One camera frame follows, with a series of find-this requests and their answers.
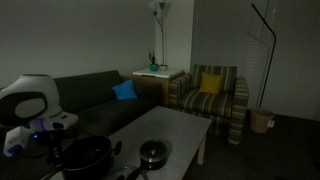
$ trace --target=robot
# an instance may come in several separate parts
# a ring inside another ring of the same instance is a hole
[[[64,112],[59,101],[56,84],[48,75],[21,75],[13,84],[1,89],[0,128],[11,128],[6,134],[4,155],[10,157],[21,152],[30,135],[40,145],[50,144],[50,139],[55,142],[55,132],[76,123],[78,116]]]

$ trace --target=blue pillow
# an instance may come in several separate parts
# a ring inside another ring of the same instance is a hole
[[[134,90],[132,80],[128,80],[122,84],[114,86],[112,87],[112,90],[116,93],[118,100],[138,98],[137,93]]]

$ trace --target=cushion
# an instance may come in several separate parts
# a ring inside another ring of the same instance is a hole
[[[230,118],[232,97],[230,93],[214,95],[200,93],[198,89],[191,89],[178,100],[177,107],[187,111]]]
[[[128,80],[117,86],[114,86],[112,87],[112,90],[115,91],[118,100],[138,98],[137,93],[134,90],[132,80]]]
[[[222,88],[223,76],[201,73],[201,86],[199,92],[219,95]]]
[[[215,75],[224,76],[224,84],[222,92],[232,93],[234,91],[235,79],[237,75],[236,66],[209,66],[195,64],[191,70],[192,80],[191,88],[200,88],[201,85],[201,72]]]

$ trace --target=armchair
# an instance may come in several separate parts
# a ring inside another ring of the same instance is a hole
[[[224,76],[219,95],[199,92],[202,72]],[[210,132],[239,144],[249,90],[246,78],[236,74],[235,66],[194,65],[190,73],[170,82],[169,108],[211,119]]]

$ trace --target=lamp pole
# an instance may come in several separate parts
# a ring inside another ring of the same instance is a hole
[[[262,15],[260,14],[260,12],[256,8],[256,6],[254,4],[251,4],[251,5],[252,5],[253,9],[256,11],[256,13],[259,15],[259,17],[262,20],[262,22],[264,23],[264,25],[266,25],[267,28],[270,30],[270,32],[272,33],[273,38],[274,38],[273,47],[272,47],[272,51],[271,51],[271,55],[270,55],[270,60],[269,60],[268,68],[267,68],[267,74],[266,74],[266,77],[264,80],[264,85],[262,88],[261,98],[260,98],[260,102],[259,102],[259,108],[261,108],[261,104],[262,104],[262,100],[263,100],[263,96],[264,96],[264,91],[266,89],[266,85],[267,85],[267,81],[268,81],[268,77],[269,77],[269,71],[270,71],[270,67],[271,67],[271,63],[272,63],[273,53],[274,53],[274,49],[275,49],[276,43],[277,43],[277,36],[274,33],[274,31],[270,28],[270,26],[268,25],[266,20],[262,17]]]
[[[164,9],[164,2],[160,2],[160,9],[161,9],[161,41],[162,41],[162,65],[166,65],[166,63],[164,62],[164,35],[163,35],[163,9]]]

